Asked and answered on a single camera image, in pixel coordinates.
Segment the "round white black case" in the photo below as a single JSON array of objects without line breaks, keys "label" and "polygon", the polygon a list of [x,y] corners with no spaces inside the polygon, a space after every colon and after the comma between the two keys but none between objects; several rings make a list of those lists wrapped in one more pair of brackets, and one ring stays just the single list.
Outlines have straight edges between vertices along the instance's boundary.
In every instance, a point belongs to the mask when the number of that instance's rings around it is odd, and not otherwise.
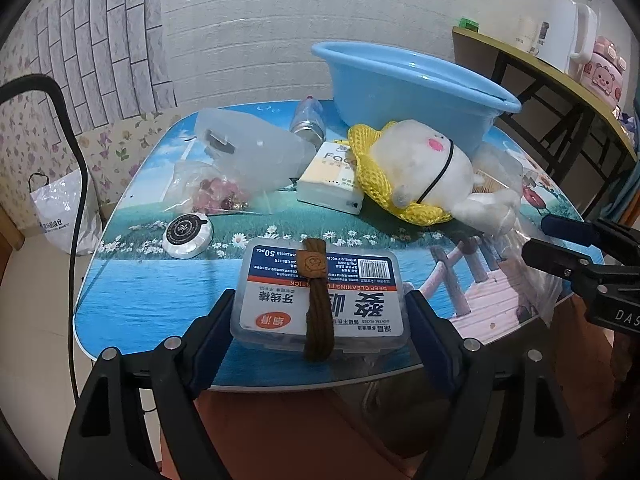
[{"label": "round white black case", "polygon": [[206,214],[180,214],[163,234],[163,250],[174,259],[192,259],[206,251],[212,237],[213,226]]}]

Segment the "dental floss pick box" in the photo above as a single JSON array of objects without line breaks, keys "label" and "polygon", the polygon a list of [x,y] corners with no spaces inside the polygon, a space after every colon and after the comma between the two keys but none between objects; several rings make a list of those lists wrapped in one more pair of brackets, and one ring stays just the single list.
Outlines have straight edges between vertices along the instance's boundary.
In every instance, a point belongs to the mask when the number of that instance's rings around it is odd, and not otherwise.
[{"label": "dental floss pick box", "polygon": [[303,353],[394,351],[409,338],[404,284],[392,252],[313,240],[252,240],[230,318],[244,346]]}]

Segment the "pink piggy container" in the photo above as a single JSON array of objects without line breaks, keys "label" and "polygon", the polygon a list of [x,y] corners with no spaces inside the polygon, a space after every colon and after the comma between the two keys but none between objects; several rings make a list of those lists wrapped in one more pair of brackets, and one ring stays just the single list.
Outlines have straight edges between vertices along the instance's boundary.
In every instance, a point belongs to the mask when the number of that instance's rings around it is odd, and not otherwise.
[{"label": "pink piggy container", "polygon": [[580,84],[605,102],[610,110],[620,104],[627,63],[611,40],[597,36],[588,63],[582,68]]}]

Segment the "white plush toy yellow hat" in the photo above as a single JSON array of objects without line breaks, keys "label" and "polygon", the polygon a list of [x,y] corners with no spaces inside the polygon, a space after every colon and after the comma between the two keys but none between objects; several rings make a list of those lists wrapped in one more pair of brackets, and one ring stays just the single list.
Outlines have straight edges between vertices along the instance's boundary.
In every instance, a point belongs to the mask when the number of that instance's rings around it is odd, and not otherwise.
[{"label": "white plush toy yellow hat", "polygon": [[469,156],[422,122],[390,122],[381,130],[354,125],[347,141],[362,192],[394,217],[414,226],[454,219],[493,236],[514,227],[518,192],[476,192],[483,179]]}]

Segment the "bag of pink trinkets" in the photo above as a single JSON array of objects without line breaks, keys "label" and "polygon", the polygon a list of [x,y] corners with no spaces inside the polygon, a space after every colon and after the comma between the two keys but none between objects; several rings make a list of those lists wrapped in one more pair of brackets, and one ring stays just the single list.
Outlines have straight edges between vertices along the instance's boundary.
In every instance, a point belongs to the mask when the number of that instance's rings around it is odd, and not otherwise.
[{"label": "bag of pink trinkets", "polygon": [[181,159],[160,201],[175,214],[206,216],[250,211],[250,196],[236,182],[206,162]]}]

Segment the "white cup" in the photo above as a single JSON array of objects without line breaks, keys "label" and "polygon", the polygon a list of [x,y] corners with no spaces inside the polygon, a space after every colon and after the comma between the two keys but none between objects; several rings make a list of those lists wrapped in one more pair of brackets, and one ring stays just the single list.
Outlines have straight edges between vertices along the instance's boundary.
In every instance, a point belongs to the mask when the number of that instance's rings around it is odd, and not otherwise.
[{"label": "white cup", "polygon": [[522,15],[518,20],[516,32],[513,40],[514,47],[526,53],[535,50],[538,36],[538,22],[528,15]]}]

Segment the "white plastic shopping bag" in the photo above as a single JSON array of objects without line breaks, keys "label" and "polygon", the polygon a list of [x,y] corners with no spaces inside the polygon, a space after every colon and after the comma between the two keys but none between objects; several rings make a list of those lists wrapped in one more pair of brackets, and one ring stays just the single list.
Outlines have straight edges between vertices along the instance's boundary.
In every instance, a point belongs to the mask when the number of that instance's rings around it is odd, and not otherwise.
[{"label": "white plastic shopping bag", "polygon": [[[53,182],[50,182],[45,174],[35,172],[29,177],[28,185],[29,195],[44,236],[53,246],[69,254],[82,189],[80,170],[76,169]],[[98,247],[101,236],[99,203],[94,184],[89,180],[76,254],[92,254]]]}]

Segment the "clear plastic bottle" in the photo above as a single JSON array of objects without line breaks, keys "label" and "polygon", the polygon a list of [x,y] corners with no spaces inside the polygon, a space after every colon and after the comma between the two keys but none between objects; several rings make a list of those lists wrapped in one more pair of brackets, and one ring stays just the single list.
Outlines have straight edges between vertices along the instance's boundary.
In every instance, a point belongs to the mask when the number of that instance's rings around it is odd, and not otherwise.
[{"label": "clear plastic bottle", "polygon": [[313,96],[301,100],[290,123],[290,131],[311,143],[317,150],[326,142],[323,107]]}]

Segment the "folding table with scenery print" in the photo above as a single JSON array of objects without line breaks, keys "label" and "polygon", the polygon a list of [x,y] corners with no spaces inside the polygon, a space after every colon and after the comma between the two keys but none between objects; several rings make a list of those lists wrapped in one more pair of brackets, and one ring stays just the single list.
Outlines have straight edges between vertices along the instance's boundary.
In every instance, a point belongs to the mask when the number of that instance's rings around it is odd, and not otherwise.
[{"label": "folding table with scenery print", "polygon": [[496,245],[457,222],[417,228],[367,202],[342,214],[279,195],[272,214],[223,214],[191,259],[163,250],[172,213],[160,201],[170,167],[200,162],[195,119],[175,122],[149,154],[112,213],[79,293],[74,330],[90,358],[114,347],[150,351],[180,336],[227,290],[250,303],[252,321],[267,336],[303,333],[308,288],[295,271],[307,237],[328,244],[335,336],[348,343],[321,363],[300,349],[234,340],[214,379],[217,390],[314,390],[372,382],[417,370],[410,341],[395,349],[362,350],[365,336],[384,340],[397,327],[393,297],[422,292],[434,312],[462,336],[483,344],[506,340],[538,315],[540,273],[524,269],[510,245]]}]

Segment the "white electric kettle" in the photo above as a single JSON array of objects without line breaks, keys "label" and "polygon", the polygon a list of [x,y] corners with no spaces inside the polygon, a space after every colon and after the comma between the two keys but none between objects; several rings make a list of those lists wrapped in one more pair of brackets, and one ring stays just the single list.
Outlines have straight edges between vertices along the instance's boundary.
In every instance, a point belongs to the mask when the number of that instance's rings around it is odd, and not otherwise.
[{"label": "white electric kettle", "polygon": [[540,24],[537,58],[576,78],[591,58],[598,17],[590,6],[574,0],[547,0]]}]

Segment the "green small box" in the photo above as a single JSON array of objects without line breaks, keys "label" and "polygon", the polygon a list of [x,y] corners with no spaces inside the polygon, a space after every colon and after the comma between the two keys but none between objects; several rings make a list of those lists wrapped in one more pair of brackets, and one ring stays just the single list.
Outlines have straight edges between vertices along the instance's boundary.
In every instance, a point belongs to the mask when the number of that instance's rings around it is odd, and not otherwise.
[{"label": "green small box", "polygon": [[478,32],[480,30],[480,25],[470,18],[460,18],[459,27],[467,30],[472,30],[472,32]]}]

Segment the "blue plastic basin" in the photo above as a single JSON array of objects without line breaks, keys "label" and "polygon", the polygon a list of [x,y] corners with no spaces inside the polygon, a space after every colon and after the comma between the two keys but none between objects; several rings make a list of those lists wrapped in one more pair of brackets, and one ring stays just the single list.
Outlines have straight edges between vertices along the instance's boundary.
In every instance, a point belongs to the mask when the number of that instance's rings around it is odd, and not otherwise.
[{"label": "blue plastic basin", "polygon": [[334,106],[349,126],[414,119],[472,154],[497,117],[522,110],[505,88],[431,55],[359,41],[318,42],[311,53],[326,62]]}]

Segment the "yellow side table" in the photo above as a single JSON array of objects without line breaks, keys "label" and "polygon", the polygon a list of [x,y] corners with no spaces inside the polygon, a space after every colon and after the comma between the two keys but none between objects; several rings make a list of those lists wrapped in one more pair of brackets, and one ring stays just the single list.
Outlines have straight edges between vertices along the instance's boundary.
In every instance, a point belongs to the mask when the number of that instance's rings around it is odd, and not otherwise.
[{"label": "yellow side table", "polygon": [[575,180],[578,169],[599,179],[579,206],[588,217],[599,212],[606,192],[637,161],[613,113],[570,76],[529,53],[459,26],[451,33],[458,64],[487,76],[521,102],[521,113],[502,114],[498,126],[513,133],[556,184]]}]

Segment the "clear plastic bag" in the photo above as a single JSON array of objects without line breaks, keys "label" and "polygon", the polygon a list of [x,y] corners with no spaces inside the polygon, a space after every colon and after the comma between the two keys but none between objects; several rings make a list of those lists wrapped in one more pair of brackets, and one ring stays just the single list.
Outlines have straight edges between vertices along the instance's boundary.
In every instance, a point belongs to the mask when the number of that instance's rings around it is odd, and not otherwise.
[{"label": "clear plastic bag", "polygon": [[495,185],[497,191],[510,190],[518,196],[514,207],[515,220],[506,234],[493,236],[491,241],[498,255],[512,263],[517,278],[523,284],[523,295],[544,324],[551,325],[553,311],[558,302],[563,282],[560,278],[528,266],[524,261],[524,246],[530,240],[550,242],[540,229],[541,215],[530,220],[522,213],[521,206],[533,207],[526,193],[535,191],[538,179],[544,173],[528,155],[510,150],[500,150],[488,142],[483,142],[472,156],[474,170],[489,185]]}]

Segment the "cream facial tissue pack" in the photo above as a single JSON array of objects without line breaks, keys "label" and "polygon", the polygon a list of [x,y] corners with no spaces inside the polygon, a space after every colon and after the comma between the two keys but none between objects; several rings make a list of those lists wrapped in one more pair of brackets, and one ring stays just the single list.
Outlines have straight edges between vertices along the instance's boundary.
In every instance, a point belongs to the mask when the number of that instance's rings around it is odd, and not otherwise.
[{"label": "cream facial tissue pack", "polygon": [[360,214],[363,192],[346,143],[324,142],[296,183],[297,199],[344,214]]}]

